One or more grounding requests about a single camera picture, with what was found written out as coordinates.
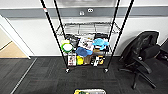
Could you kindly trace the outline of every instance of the metal wire shelving unit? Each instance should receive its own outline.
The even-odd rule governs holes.
[[[45,12],[46,17],[47,17],[47,19],[48,19],[48,22],[49,22],[49,24],[50,24],[50,26],[51,26],[51,29],[52,29],[52,31],[53,31],[54,37],[55,37],[55,39],[56,39],[56,42],[57,42],[57,44],[58,44],[58,46],[59,46],[59,49],[60,49],[62,58],[63,58],[63,60],[64,60],[64,63],[65,63],[65,66],[66,66],[66,73],[69,73],[70,68],[69,68],[69,66],[67,65],[68,63],[67,63],[67,61],[66,61],[66,58],[65,58],[65,56],[64,56],[64,53],[63,53],[63,51],[61,50],[61,46],[60,46],[60,43],[59,43],[59,40],[58,40],[58,35],[64,36],[64,38],[66,38],[66,37],[65,37],[65,35],[66,35],[66,32],[65,32],[65,31],[67,31],[66,29],[70,29],[70,28],[73,28],[73,27],[76,27],[76,28],[77,28],[77,29],[76,29],[76,33],[73,33],[73,34],[76,35],[76,36],[81,36],[81,35],[93,35],[93,34],[96,34],[96,33],[98,33],[98,32],[101,32],[101,30],[100,30],[100,31],[98,30],[98,28],[97,28],[98,26],[103,26],[103,25],[104,25],[104,26],[110,27],[110,28],[108,28],[109,31],[104,32],[104,33],[107,33],[107,34],[108,34],[108,42],[109,42],[112,33],[118,33],[118,37],[117,37],[116,43],[115,43],[115,45],[114,45],[114,48],[112,49],[112,54],[111,54],[111,56],[110,56],[109,62],[107,63],[107,66],[103,68],[103,69],[104,69],[104,72],[106,73],[106,72],[108,72],[109,65],[110,65],[110,63],[111,63],[111,61],[112,61],[114,52],[115,52],[115,50],[116,50],[116,48],[117,48],[118,42],[119,42],[120,37],[121,37],[121,35],[122,35],[122,33],[123,33],[123,29],[124,29],[124,26],[125,26],[125,24],[126,24],[127,18],[128,18],[129,14],[130,14],[130,11],[131,11],[131,8],[132,8],[132,6],[133,6],[133,3],[134,3],[134,0],[131,0],[130,5],[129,5],[129,7],[128,7],[127,11],[126,11],[125,17],[124,17],[124,21],[123,21],[122,26],[121,26],[121,28],[120,28],[120,27],[117,25],[117,23],[115,22],[115,19],[116,19],[116,16],[117,16],[117,12],[118,12],[118,8],[119,8],[119,4],[120,4],[120,0],[117,0],[117,5],[116,5],[116,7],[115,7],[115,11],[114,11],[114,16],[113,16],[112,22],[65,23],[65,24],[62,23],[61,16],[60,16],[60,13],[59,13],[59,8],[58,8],[58,6],[57,6],[57,1],[54,0],[56,13],[57,13],[57,15],[58,15],[58,19],[59,19],[59,22],[60,22],[60,25],[58,26],[57,30],[55,31],[54,26],[53,26],[53,23],[52,23],[52,21],[51,21],[51,18],[50,18],[50,16],[49,16],[49,13],[48,13],[47,8],[46,8],[46,6],[45,6],[44,0],[41,0],[41,4],[42,4],[42,6],[43,6],[44,12]]]

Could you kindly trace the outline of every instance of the yellow object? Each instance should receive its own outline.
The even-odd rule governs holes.
[[[75,90],[74,94],[79,94],[79,92],[81,92],[80,90]]]
[[[99,61],[99,64],[103,64],[103,62],[104,62],[104,60],[102,59],[101,61]]]
[[[61,43],[62,43],[62,44],[69,44],[70,41],[69,41],[69,40],[62,40]]]
[[[82,65],[83,64],[83,58],[80,56],[77,56],[77,65]]]

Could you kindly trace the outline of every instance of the caster wheel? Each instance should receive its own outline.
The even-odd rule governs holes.
[[[108,69],[104,69],[104,73],[107,73],[108,72]]]
[[[132,89],[135,90],[136,88],[136,84],[132,85]]]
[[[69,69],[66,69],[65,71],[66,71],[66,73],[69,73]]]

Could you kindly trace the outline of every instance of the wall outlet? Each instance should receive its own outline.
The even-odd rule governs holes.
[[[85,12],[84,11],[80,11],[79,15],[85,15]]]
[[[88,12],[93,12],[93,9],[92,8],[88,8]]]

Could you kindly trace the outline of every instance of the toy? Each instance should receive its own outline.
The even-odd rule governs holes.
[[[69,40],[62,40],[61,41],[61,50],[65,53],[69,53],[73,50],[73,46],[70,44]]]
[[[94,43],[92,43],[92,44],[95,45],[95,46],[100,46],[100,50],[103,50],[105,46],[109,45],[109,42],[104,41],[101,38],[97,38],[97,39],[94,40]]]
[[[77,53],[79,56],[86,57],[87,55],[91,55],[93,51],[86,50],[85,48],[82,48],[82,47],[78,47],[75,53]]]

